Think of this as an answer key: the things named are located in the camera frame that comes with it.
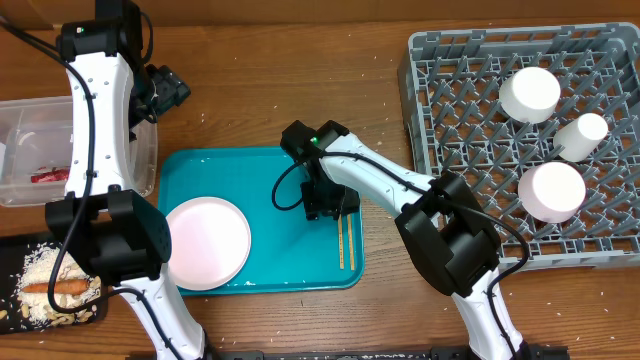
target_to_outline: white plate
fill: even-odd
[[[209,290],[231,280],[249,257],[251,229],[232,203],[200,197],[167,216],[171,230],[169,274],[176,285]]]

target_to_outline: wooden table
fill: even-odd
[[[411,166],[396,69],[421,30],[631,21],[640,18],[399,22],[156,29],[153,63],[192,88],[160,120],[159,164],[185,148],[276,145],[293,120],[333,119]],[[35,35],[49,41],[53,32]],[[0,100],[69,94],[65,73],[0,33]],[[157,201],[157,192],[149,198]],[[222,351],[424,349],[462,345],[466,329],[450,298],[415,271],[392,220],[365,200],[367,268],[349,290],[187,298]],[[0,209],[0,236],[45,230],[42,207]],[[640,357],[640,268],[517,274],[503,283],[516,327],[531,343],[568,345],[574,359]],[[114,359],[153,351],[129,307],[110,300],[99,323],[2,336],[0,358]]]

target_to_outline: teal tray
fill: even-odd
[[[361,211],[351,215],[356,265],[352,271],[346,219],[341,270],[337,221],[326,217],[307,221],[302,205],[283,212],[271,204],[274,182],[292,163],[279,147],[182,150],[167,159],[158,199],[163,214],[187,200],[215,196],[237,206],[251,228],[251,252],[238,275],[219,288],[180,289],[181,294],[344,289],[360,280],[365,266]],[[300,183],[306,177],[301,168],[289,174],[278,189],[278,203],[293,204],[300,199]]]

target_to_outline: wood grain surface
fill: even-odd
[[[193,95],[161,118],[158,162],[185,148],[276,145],[296,119],[313,127],[333,119],[410,167],[396,78],[409,35],[605,21],[640,18],[159,28],[153,63],[168,64]],[[6,33],[0,45],[0,100],[69,94],[59,65]],[[157,192],[149,200],[156,203]],[[415,271],[392,220],[369,201],[363,208],[367,265],[355,287],[187,298],[216,347],[274,353],[466,344],[453,302]],[[42,207],[0,208],[0,236],[45,229]],[[516,274],[502,286],[527,341],[567,345],[573,359],[638,359],[639,278],[640,268],[563,269]],[[109,306],[96,324],[3,336],[0,358],[121,359],[153,351],[125,302]]]
[[[0,14],[21,28],[51,29],[91,19],[87,0],[2,0]],[[135,0],[157,26],[327,24],[368,21],[543,18],[562,14],[639,16],[636,0]]]

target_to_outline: clear plastic container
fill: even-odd
[[[42,205],[64,197],[66,181],[32,183],[40,168],[71,166],[73,106],[70,96],[0,102],[0,205]],[[133,130],[130,143],[136,190],[153,192],[158,156],[155,124]]]

